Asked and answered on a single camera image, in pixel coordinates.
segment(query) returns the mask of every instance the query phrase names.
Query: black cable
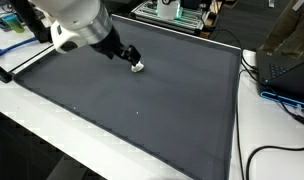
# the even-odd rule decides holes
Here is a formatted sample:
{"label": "black cable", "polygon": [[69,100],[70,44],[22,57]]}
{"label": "black cable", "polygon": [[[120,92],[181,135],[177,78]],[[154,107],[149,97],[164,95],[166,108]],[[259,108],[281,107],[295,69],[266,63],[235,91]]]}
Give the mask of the black cable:
{"label": "black cable", "polygon": [[303,148],[286,148],[286,147],[279,147],[279,146],[262,146],[259,147],[257,149],[255,149],[249,156],[248,158],[248,162],[246,164],[246,180],[250,180],[250,165],[252,162],[253,157],[255,156],[255,154],[257,154],[258,152],[264,150],[264,149],[279,149],[279,150],[285,150],[285,151],[304,151],[304,147]]}
{"label": "black cable", "polygon": [[[277,99],[279,100],[279,102],[281,103],[281,105],[282,105],[282,107],[284,108],[284,110],[285,110],[291,117],[293,117],[295,120],[297,120],[298,122],[304,124],[304,117],[302,117],[302,116],[300,116],[300,115],[296,115],[296,114],[290,112],[290,111],[287,109],[287,107],[285,106],[285,104],[283,103],[282,99],[279,98],[279,95],[278,95],[272,88],[265,86],[262,82],[260,82],[257,78],[255,78],[255,77],[253,76],[253,74],[251,73],[251,70],[249,70],[249,69],[247,68],[246,65],[248,65],[250,68],[252,68],[254,72],[257,72],[258,69],[257,69],[256,67],[253,67],[253,66],[249,65],[249,64],[247,63],[247,61],[245,60],[245,58],[244,58],[244,56],[243,56],[243,49],[242,49],[242,45],[241,45],[240,40],[239,40],[231,31],[229,31],[229,30],[227,30],[227,29],[217,29],[217,30],[215,30],[215,29],[207,28],[206,25],[205,25],[205,23],[204,23],[204,21],[203,21],[203,19],[201,19],[201,20],[202,20],[202,22],[203,22],[204,27],[205,27],[207,30],[212,30],[212,31],[225,31],[225,32],[228,32],[229,34],[231,34],[231,35],[235,38],[235,40],[236,40],[236,41],[238,42],[238,44],[240,45],[240,49],[241,49],[241,51],[242,51],[242,52],[241,52],[241,54],[242,54],[242,55],[241,55],[241,57],[242,57],[242,59],[241,59],[241,64],[242,64],[242,66],[244,67],[245,71],[247,71],[248,74],[251,76],[251,78],[252,78],[253,80],[255,80],[256,82],[258,82],[259,85],[261,85],[261,86],[263,86],[263,87],[265,87],[265,88],[271,89],[272,92],[274,92],[276,98],[277,98]],[[237,110],[236,115],[237,115],[237,141],[238,141],[238,152],[239,152],[239,161],[240,161],[241,173],[242,173],[242,180],[243,180],[243,179],[244,179],[244,173],[243,173],[242,153],[241,153],[240,137],[239,137],[239,114],[238,114],[238,105],[237,105],[236,110]],[[249,156],[249,158],[248,158],[248,161],[247,161],[247,164],[246,164],[246,180],[250,180],[250,175],[249,175],[250,172],[249,172],[249,170],[250,170],[250,165],[251,165],[251,161],[252,161],[253,157],[255,156],[255,154],[257,154],[258,152],[260,152],[260,151],[262,151],[262,150],[264,150],[264,149],[280,149],[280,150],[286,150],[286,151],[304,151],[304,147],[303,147],[303,148],[287,148],[287,147],[279,147],[279,146],[262,146],[262,147],[259,147],[259,148],[255,149],[255,150],[250,154],[250,156]]]}
{"label": "black cable", "polygon": [[231,32],[231,31],[229,31],[229,30],[227,30],[227,29],[215,29],[215,28],[209,28],[209,27],[206,27],[206,24],[204,23],[204,21],[203,21],[203,19],[202,19],[202,17],[204,16],[204,14],[205,14],[205,11],[203,12],[203,14],[202,14],[202,16],[201,16],[201,21],[202,21],[202,23],[203,23],[203,26],[204,26],[204,28],[207,30],[207,31],[217,31],[217,32],[220,32],[220,31],[224,31],[224,32],[227,32],[227,33],[229,33],[237,42],[238,42],[238,44],[239,44],[239,48],[241,49],[241,57],[242,57],[242,59],[241,59],[241,64],[243,64],[243,63],[245,63],[247,66],[249,66],[251,69],[253,69],[253,70],[255,70],[255,71],[258,71],[258,68],[257,67],[255,67],[255,66],[251,66],[248,62],[246,62],[246,60],[245,60],[245,58],[244,58],[244,56],[243,56],[243,51],[244,51],[244,49],[242,48],[242,44],[241,44],[241,42],[240,42],[240,40]]}
{"label": "black cable", "polygon": [[[220,18],[218,19],[217,24],[218,24],[218,28],[220,29]],[[217,32],[217,33],[215,34],[215,36],[212,38],[212,41],[215,41],[215,39],[218,37],[218,35],[219,35],[219,32]]]}
{"label": "black cable", "polygon": [[[279,98],[279,95],[270,87],[264,85],[262,82],[258,81],[250,72],[249,69],[247,69],[246,66],[243,65],[243,67],[245,68],[245,70],[248,72],[248,74],[251,76],[251,78],[253,80],[255,80],[256,82],[259,83],[259,85],[263,86],[264,88],[267,88],[269,90],[271,90],[276,98],[279,100],[280,104],[282,105],[283,109],[285,110],[286,113],[288,113],[293,119],[297,120],[298,122],[300,122],[301,124],[304,124],[304,117],[300,116],[300,115],[296,115],[294,113],[292,113],[291,111],[289,111],[289,109],[285,106],[284,102],[282,101],[281,98]],[[246,180],[250,180],[250,165],[252,162],[253,157],[255,156],[255,154],[257,154],[258,152],[264,150],[264,149],[279,149],[279,150],[286,150],[286,151],[304,151],[304,147],[303,148],[287,148],[287,147],[279,147],[279,146],[262,146],[259,147],[257,149],[255,149],[254,151],[252,151],[252,153],[250,154],[247,164],[246,164]]]}
{"label": "black cable", "polygon": [[[239,81],[241,79],[241,74],[245,72],[246,70],[242,70],[239,73]],[[237,98],[236,102],[236,110],[235,110],[235,116],[236,116],[236,137],[237,137],[237,147],[238,147],[238,154],[239,154],[239,163],[240,163],[240,169],[241,169],[241,177],[242,180],[244,179],[244,172],[243,172],[243,160],[242,160],[242,151],[241,151],[241,138],[240,138],[240,123],[239,123],[239,100]]]}
{"label": "black cable", "polygon": [[14,9],[12,7],[8,6],[8,4],[5,4],[5,5],[0,6],[0,7],[3,9],[3,11],[5,11],[7,13],[13,13],[14,12]]}

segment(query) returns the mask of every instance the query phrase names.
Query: blue light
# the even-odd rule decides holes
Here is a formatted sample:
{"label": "blue light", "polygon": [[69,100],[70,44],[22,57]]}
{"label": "blue light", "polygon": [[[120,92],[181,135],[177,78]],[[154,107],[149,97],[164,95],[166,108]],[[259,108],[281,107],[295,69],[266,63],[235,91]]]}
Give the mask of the blue light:
{"label": "blue light", "polygon": [[[274,96],[274,97],[276,96],[275,94],[270,93],[270,92],[262,92],[262,93],[261,93],[261,97],[266,98],[266,99],[269,99],[269,100],[272,100],[272,101],[275,101],[275,102],[280,102],[280,101],[277,100],[277,99],[273,99],[273,98],[267,97],[266,94],[272,95],[272,96]],[[284,104],[286,104],[286,105],[288,105],[288,106],[292,106],[292,107],[295,107],[295,108],[298,107],[298,106],[297,106],[298,104],[301,104],[301,105],[304,106],[304,103],[303,103],[303,102],[296,101],[296,100],[294,100],[294,99],[290,99],[290,98],[287,98],[287,97],[284,97],[284,96],[279,96],[279,98],[284,99],[284,100],[287,100],[287,101],[290,101],[290,102],[293,102],[293,104],[284,102]]]}
{"label": "blue light", "polygon": [[178,10],[176,11],[176,18],[181,18],[182,12],[181,12],[181,4],[178,3]]}

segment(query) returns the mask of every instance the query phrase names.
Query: electronic equipment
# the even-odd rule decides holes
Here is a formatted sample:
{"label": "electronic equipment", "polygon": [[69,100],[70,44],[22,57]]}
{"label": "electronic equipment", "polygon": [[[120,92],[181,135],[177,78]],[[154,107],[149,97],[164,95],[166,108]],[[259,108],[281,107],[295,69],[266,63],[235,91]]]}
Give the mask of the electronic equipment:
{"label": "electronic equipment", "polygon": [[304,62],[281,55],[257,52],[260,96],[304,109]]}
{"label": "electronic equipment", "polygon": [[132,10],[131,16],[139,21],[189,34],[200,35],[204,27],[204,24],[202,23],[202,10],[183,8],[179,18],[163,19],[159,17],[157,7],[157,1],[145,1]]}

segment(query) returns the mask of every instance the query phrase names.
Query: floor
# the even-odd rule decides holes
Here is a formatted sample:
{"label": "floor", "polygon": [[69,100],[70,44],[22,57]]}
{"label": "floor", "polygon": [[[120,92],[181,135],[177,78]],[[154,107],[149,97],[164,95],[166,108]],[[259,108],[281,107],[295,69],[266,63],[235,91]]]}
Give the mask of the floor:
{"label": "floor", "polygon": [[[218,28],[233,32],[243,48],[258,48],[289,1],[276,0],[275,8],[269,8],[268,0],[239,0],[233,9],[223,9]],[[219,32],[215,40],[238,46],[226,32]]]}

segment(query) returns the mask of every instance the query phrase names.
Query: power cord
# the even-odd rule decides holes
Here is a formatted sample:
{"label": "power cord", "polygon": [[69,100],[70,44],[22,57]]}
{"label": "power cord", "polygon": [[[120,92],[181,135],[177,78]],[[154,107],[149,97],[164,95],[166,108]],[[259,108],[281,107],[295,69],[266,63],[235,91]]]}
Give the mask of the power cord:
{"label": "power cord", "polygon": [[243,51],[244,51],[244,49],[242,48],[242,44],[241,44],[240,40],[239,40],[239,39],[238,39],[230,30],[227,30],[227,29],[215,29],[215,28],[209,28],[209,27],[207,27],[206,24],[205,24],[205,22],[204,22],[204,20],[202,19],[205,13],[206,13],[206,11],[204,11],[204,12],[202,13],[202,16],[201,16],[201,21],[202,21],[202,23],[203,23],[204,29],[207,30],[207,31],[212,31],[212,32],[213,32],[213,31],[217,31],[218,33],[221,32],[221,31],[224,31],[224,32],[229,33],[229,34],[237,41],[237,43],[238,43],[238,45],[239,45],[239,48],[240,48],[241,51],[242,51],[242,53],[241,53],[241,58],[242,58],[242,59],[241,59],[241,64],[242,64],[242,66],[247,65],[247,66],[250,67],[252,70],[254,70],[255,73],[258,73],[258,68],[255,67],[255,66],[251,66],[251,65],[250,65],[248,62],[246,62],[246,60],[244,59],[244,56],[243,56]]}
{"label": "power cord", "polygon": [[14,12],[14,8],[12,8],[12,6],[10,4],[5,4],[3,6],[0,6],[1,9],[3,9],[3,11],[7,12],[7,13],[13,13]]}
{"label": "power cord", "polygon": [[[284,102],[282,101],[281,98],[279,98],[279,95],[270,87],[267,87],[266,85],[264,85],[262,82],[260,82],[259,80],[257,80],[252,73],[258,73],[258,68],[257,67],[254,67],[254,66],[251,66],[247,63],[247,61],[245,60],[244,56],[243,56],[243,51],[244,49],[242,49],[242,45],[241,45],[241,42],[240,40],[229,30],[227,29],[211,29],[211,28],[207,28],[203,19],[201,18],[202,22],[203,22],[203,25],[204,27],[207,29],[207,30],[210,30],[210,31],[225,31],[225,32],[228,32],[229,34],[231,34],[235,40],[238,42],[239,44],[239,47],[241,49],[241,64],[244,68],[244,70],[242,70],[240,73],[239,73],[239,77],[240,75],[246,71],[250,77],[255,80],[257,83],[259,83],[259,85],[263,86],[264,88],[268,88],[270,89],[272,92],[274,92],[275,96],[277,97],[277,99],[279,100],[280,104],[282,105],[282,107],[284,108],[285,112],[287,112],[293,119],[297,120],[298,122],[300,122],[301,124],[304,124],[304,117],[300,116],[300,115],[296,115],[292,112],[290,112],[288,110],[288,108],[285,106]],[[237,142],[238,142],[238,152],[239,152],[239,161],[240,161],[240,167],[241,167],[241,174],[242,174],[242,180],[245,180],[244,179],[244,172],[243,172],[243,162],[242,162],[242,153],[241,153],[241,143],[240,143],[240,130],[239,130],[239,113],[238,113],[238,101],[237,101],[237,106],[236,106],[236,123],[237,123]],[[255,149],[249,156],[248,158],[248,161],[247,161],[247,164],[246,164],[246,180],[250,180],[250,165],[251,165],[251,162],[252,162],[252,159],[253,157],[260,151],[264,150],[264,149],[279,149],[279,150],[286,150],[286,151],[304,151],[304,147],[303,148],[287,148],[287,147],[279,147],[279,146],[262,146],[262,147],[259,147],[257,149]]]}
{"label": "power cord", "polygon": [[[250,72],[249,69],[247,69],[246,66],[243,66],[245,68],[245,71],[248,72],[248,74],[250,75],[250,77],[255,80],[257,83],[259,83],[259,85],[263,86],[264,88],[266,89],[269,89],[270,91],[272,91],[276,98],[278,99],[278,101],[280,102],[282,108],[285,110],[285,112],[287,114],[289,114],[293,119],[295,119],[296,121],[298,121],[299,123],[303,124],[304,125],[304,117],[300,116],[300,115],[297,115],[297,114],[294,114],[292,113],[284,104],[283,100],[281,98],[279,98],[279,95],[270,87],[264,85],[262,82],[258,81],[253,75],[252,73]],[[279,150],[285,150],[285,151],[304,151],[304,147],[302,148],[287,148],[287,147],[280,147],[280,146],[262,146],[262,147],[259,147],[259,148],[256,148],[254,151],[252,151],[252,153],[250,154],[249,158],[248,158],[248,161],[247,161],[247,164],[246,164],[246,180],[250,180],[250,167],[251,167],[251,162],[252,162],[252,159],[253,157],[260,151],[262,150],[265,150],[265,149],[279,149]]]}

